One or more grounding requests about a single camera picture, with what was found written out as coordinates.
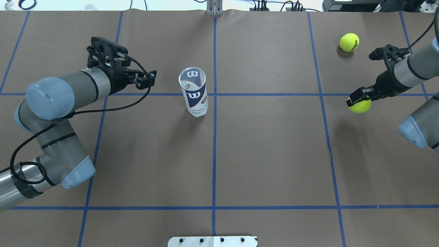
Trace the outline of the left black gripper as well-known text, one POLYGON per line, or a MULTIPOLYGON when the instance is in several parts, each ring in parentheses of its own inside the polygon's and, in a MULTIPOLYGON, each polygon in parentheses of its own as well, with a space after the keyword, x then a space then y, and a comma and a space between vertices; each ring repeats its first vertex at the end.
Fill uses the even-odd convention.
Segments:
POLYGON ((134 80, 137 89, 147 89, 154 86, 157 71, 152 70, 145 72, 141 70, 131 70, 120 65, 114 65, 105 66, 105 75, 110 81, 111 89, 109 95, 112 95, 122 91, 129 84, 132 84, 132 80, 134 80))

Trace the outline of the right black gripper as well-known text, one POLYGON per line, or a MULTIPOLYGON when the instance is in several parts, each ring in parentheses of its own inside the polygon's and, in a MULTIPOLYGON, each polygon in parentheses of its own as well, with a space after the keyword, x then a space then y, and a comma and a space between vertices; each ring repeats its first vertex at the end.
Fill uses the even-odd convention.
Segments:
POLYGON ((395 97, 411 89, 401 84, 390 70, 377 76, 375 84, 371 87, 360 87, 351 93, 346 101, 348 107, 368 100, 379 100, 386 97, 395 97))

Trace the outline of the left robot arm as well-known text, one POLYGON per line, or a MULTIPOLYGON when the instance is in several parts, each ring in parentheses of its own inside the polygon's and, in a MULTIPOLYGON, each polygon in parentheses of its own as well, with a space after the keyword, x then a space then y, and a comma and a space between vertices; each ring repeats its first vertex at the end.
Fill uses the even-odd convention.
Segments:
POLYGON ((14 119, 32 136, 14 150, 8 167, 1 171, 1 212, 52 187, 72 189, 92 178, 95 166, 70 118, 95 113, 81 108, 129 84, 150 91, 156 76, 156 70, 95 66, 31 84, 14 119))

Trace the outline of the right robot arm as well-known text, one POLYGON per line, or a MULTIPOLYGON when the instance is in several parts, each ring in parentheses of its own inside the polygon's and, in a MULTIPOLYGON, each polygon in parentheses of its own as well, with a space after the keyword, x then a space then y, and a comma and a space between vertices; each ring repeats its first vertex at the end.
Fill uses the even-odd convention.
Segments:
POLYGON ((397 131, 418 149, 430 148, 437 152, 438 93, 427 96, 426 83, 438 78, 438 55, 437 38, 414 52, 390 44, 376 48, 369 54, 369 59, 383 61, 384 72, 372 85, 353 91, 346 105, 357 107, 361 103, 401 96, 419 87, 424 101, 402 120, 397 131))

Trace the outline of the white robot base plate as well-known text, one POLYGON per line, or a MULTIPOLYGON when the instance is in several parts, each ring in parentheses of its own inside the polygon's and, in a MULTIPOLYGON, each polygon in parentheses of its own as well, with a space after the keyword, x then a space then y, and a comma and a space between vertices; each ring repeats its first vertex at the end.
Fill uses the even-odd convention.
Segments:
POLYGON ((176 236, 168 247, 257 247, 256 236, 176 236))

